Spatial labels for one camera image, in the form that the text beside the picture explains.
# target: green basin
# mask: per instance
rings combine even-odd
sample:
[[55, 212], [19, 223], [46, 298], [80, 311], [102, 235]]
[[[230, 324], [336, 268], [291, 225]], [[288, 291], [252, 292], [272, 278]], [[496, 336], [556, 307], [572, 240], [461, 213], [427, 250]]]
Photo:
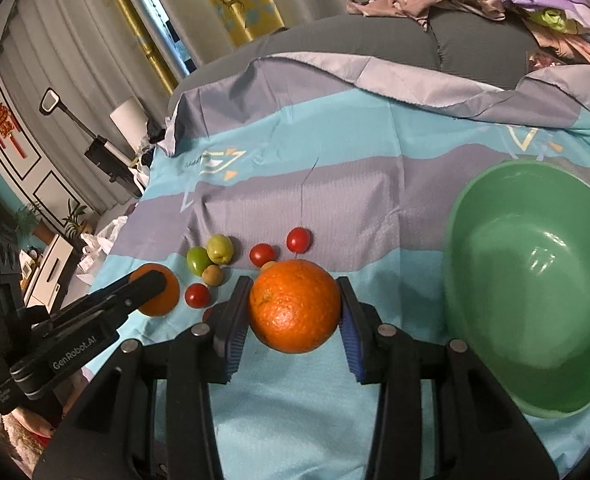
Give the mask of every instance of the green basin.
[[590, 187], [549, 164], [482, 173], [451, 212], [447, 320], [520, 409], [590, 403]]

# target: blue and gray fabric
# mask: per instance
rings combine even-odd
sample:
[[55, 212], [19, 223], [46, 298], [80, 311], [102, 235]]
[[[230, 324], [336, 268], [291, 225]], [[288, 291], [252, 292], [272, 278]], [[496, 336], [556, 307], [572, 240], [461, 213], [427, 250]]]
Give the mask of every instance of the blue and gray fabric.
[[[186, 287], [197, 280], [188, 248], [224, 233], [239, 242], [229, 280], [216, 290], [215, 300], [225, 300], [238, 276], [257, 275], [249, 248], [267, 242], [288, 258], [285, 235], [301, 224], [315, 240], [307, 259], [348, 276], [384, 321], [445, 342], [441, 250], [451, 206], [470, 179], [511, 158], [545, 160], [590, 184], [590, 66], [539, 70], [503, 91], [373, 57], [257, 59], [181, 95], [150, 186], [93, 288], [150, 261]], [[120, 337], [169, 340], [200, 318], [181, 300], [161, 319], [134, 312]], [[434, 451], [428, 393], [424, 401], [426, 478]], [[238, 373], [211, 388], [211, 403], [227, 478], [363, 477], [377, 387], [355, 383], [339, 333], [314, 352], [285, 355], [249, 332]], [[163, 439], [163, 388], [157, 408]], [[529, 422], [561, 474], [590, 446], [590, 406]]]

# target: floor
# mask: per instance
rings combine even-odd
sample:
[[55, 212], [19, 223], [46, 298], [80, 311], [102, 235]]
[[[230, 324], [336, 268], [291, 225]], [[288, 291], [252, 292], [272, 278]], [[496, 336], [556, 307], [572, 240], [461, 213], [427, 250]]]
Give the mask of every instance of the floor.
[[[109, 209], [98, 220], [97, 229], [95, 230], [95, 232], [101, 231], [108, 224], [110, 224], [110, 222], [112, 222], [116, 218], [119, 218], [120, 216], [123, 216], [124, 213], [126, 213], [126, 209], [128, 209], [128, 207], [131, 204], [136, 203], [136, 202], [137, 202], [136, 199], [132, 199], [132, 200], [129, 200], [128, 202], [126, 202], [125, 204], [118, 204], [115, 207], [113, 207], [112, 209]], [[70, 284], [68, 285], [68, 293], [64, 297], [64, 301], [62, 303], [62, 308], [73, 303], [73, 301], [78, 300], [82, 296], [85, 296], [86, 294], [88, 294], [88, 291], [91, 288], [90, 285], [83, 282], [78, 277], [77, 273], [83, 274], [83, 272], [78, 268], [75, 273], [75, 276], [73, 276], [73, 279], [71, 280]]]

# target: potted plant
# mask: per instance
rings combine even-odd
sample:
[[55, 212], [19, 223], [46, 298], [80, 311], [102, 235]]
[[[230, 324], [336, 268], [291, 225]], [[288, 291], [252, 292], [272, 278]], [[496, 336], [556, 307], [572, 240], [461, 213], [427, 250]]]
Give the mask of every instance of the potted plant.
[[55, 238], [55, 234], [41, 219], [40, 207], [35, 202], [28, 202], [14, 214], [15, 232], [19, 240], [26, 241], [32, 234], [47, 246]]
[[76, 240], [83, 233], [92, 233], [92, 226], [86, 219], [81, 219], [86, 214], [88, 206], [77, 203], [73, 205], [72, 200], [68, 200], [68, 216], [64, 218], [66, 223], [66, 236], [70, 240]]

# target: green plant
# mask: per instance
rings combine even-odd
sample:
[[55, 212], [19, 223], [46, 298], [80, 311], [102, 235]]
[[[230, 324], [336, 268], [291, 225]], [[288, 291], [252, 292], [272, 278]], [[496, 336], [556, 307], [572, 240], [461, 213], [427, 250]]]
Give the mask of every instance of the green plant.
[[79, 233], [83, 231], [80, 217], [86, 214], [88, 206], [82, 205], [79, 202], [73, 205], [72, 200], [68, 200], [68, 216], [64, 218], [66, 223], [66, 236], [68, 238], [77, 238]]
[[37, 224], [40, 222], [40, 207], [35, 202], [29, 202], [27, 205], [17, 210], [13, 215], [15, 222], [15, 233], [19, 240], [29, 237]]

